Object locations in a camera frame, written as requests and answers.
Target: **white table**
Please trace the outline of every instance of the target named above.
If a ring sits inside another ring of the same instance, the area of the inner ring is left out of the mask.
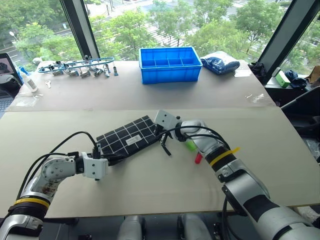
[[[15,201],[31,163],[80,130],[97,137],[156,110],[7,112],[0,120],[0,215]],[[320,202],[320,172],[313,156],[277,107],[171,109],[184,120],[202,119],[218,131],[236,156],[264,182],[271,198],[286,206]],[[166,155],[157,143],[111,167],[99,182],[76,175],[64,180],[48,218],[221,211],[221,183],[206,161],[169,139]],[[86,136],[59,152],[92,149]]]
[[[203,67],[198,82],[149,85],[142,84],[138,61],[115,62],[119,76],[111,73],[110,78],[35,73],[32,79],[39,87],[36,94],[42,96],[34,105],[25,106],[33,99],[18,95],[7,112],[275,106],[247,63],[240,63],[237,71],[244,70],[249,76],[234,77],[233,72],[216,75]],[[45,84],[48,80],[51,88]]]

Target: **window frame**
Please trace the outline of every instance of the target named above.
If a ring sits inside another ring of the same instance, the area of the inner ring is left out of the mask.
[[[82,57],[88,55],[100,58],[84,0],[60,2]],[[319,10],[319,0],[292,0],[258,59],[266,69],[266,77],[261,82],[263,85],[267,84],[274,70],[286,59]]]

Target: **green object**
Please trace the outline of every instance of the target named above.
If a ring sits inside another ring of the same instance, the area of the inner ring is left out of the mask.
[[[280,86],[283,88],[288,87],[290,84],[289,79],[286,77],[286,75],[283,71],[279,71],[279,73],[275,76],[275,79],[280,84]]]
[[[185,145],[191,152],[197,150],[197,146],[195,145],[195,143],[192,140],[186,141]]]

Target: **black and white grid pattern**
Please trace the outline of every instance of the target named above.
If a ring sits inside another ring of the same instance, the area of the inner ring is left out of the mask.
[[[153,133],[155,128],[156,125],[149,116],[143,116],[127,125],[98,136],[96,139],[101,143],[103,154],[130,156],[157,141]],[[141,137],[141,140],[128,145],[126,140],[137,135]]]

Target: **laptop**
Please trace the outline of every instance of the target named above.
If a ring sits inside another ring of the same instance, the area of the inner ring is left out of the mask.
[[[20,77],[7,53],[0,53],[0,76],[12,75],[20,80]],[[5,110],[14,99],[5,91],[0,89],[0,118],[5,114]]]

